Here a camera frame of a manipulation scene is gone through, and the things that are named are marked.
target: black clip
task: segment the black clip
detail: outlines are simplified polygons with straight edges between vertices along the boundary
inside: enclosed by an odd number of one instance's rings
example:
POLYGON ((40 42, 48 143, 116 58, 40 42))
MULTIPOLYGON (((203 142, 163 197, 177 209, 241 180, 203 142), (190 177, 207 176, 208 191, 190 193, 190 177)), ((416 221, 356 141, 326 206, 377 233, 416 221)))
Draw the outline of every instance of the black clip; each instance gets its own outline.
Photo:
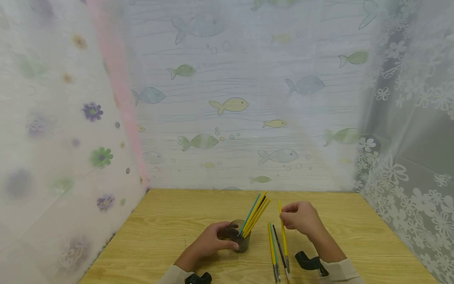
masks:
POLYGON ((202 277, 199 277, 197 274, 193 274, 186 278, 184 281, 185 284, 210 284, 211 283, 211 275, 208 272, 205 272, 202 277))
POLYGON ((330 275, 323 265, 321 265, 319 256, 309 259, 303 251, 300 251, 295 255, 295 258, 301 268, 305 270, 318 270, 319 275, 322 277, 330 275))

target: wooden table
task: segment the wooden table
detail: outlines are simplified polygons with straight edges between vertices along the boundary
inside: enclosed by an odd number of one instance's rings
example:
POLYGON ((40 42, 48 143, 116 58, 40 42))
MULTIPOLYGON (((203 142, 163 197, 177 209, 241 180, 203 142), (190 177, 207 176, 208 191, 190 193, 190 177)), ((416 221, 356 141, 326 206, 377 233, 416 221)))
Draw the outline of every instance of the wooden table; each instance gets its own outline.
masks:
MULTIPOLYGON (((147 193, 80 284, 153 284, 211 223, 243 219, 258 192, 154 189, 147 193)), ((271 203, 244 253, 222 251, 204 261, 214 284, 274 284, 266 223, 279 225, 282 204, 308 200, 368 284, 437 283, 371 207, 354 193, 268 192, 271 203)), ((295 253, 316 255, 307 238, 287 230, 292 284, 319 283, 299 268, 295 253)), ((280 263, 281 276, 284 270, 280 263)))

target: sleeve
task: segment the sleeve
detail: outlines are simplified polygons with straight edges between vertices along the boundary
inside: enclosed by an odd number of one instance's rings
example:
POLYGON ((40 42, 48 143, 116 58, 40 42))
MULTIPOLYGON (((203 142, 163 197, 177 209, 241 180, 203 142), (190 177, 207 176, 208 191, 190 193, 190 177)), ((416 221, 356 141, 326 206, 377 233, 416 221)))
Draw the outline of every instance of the sleeve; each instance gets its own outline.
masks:
POLYGON ((321 279, 323 284, 365 284, 349 259, 333 263, 320 259, 320 262, 330 274, 321 279))
POLYGON ((172 265, 158 281, 158 284, 184 284, 184 280, 192 274, 194 272, 186 272, 178 266, 172 265))

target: pink strip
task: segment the pink strip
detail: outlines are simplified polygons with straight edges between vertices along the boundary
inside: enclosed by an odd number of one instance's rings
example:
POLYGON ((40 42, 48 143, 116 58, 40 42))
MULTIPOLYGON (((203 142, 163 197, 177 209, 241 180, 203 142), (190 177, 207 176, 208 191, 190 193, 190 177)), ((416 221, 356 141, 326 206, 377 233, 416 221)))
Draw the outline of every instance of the pink strip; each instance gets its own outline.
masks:
POLYGON ((123 118, 126 133, 130 139, 138 168, 143 180, 143 186, 148 187, 147 171, 142 160, 134 107, 131 104, 131 84, 128 74, 128 61, 126 59, 123 39, 118 22, 109 22, 107 13, 103 10, 102 0, 87 1, 87 6, 93 25, 96 29, 99 48, 109 70, 115 104, 123 118))

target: clear glass cup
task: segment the clear glass cup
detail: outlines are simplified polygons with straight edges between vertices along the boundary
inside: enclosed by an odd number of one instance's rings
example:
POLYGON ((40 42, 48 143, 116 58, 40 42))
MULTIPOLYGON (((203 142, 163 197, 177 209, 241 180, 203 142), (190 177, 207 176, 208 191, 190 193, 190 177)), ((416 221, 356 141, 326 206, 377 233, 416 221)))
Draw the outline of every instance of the clear glass cup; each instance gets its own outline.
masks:
POLYGON ((237 252, 242 253, 243 251, 246 251, 247 248, 249 247, 249 240, 251 239, 251 234, 249 234, 246 238, 240 238, 238 236, 239 234, 239 229, 244 224, 244 220, 235 220, 231 222, 228 226, 228 237, 230 238, 231 241, 234 241, 235 243, 238 244, 239 249, 237 252))

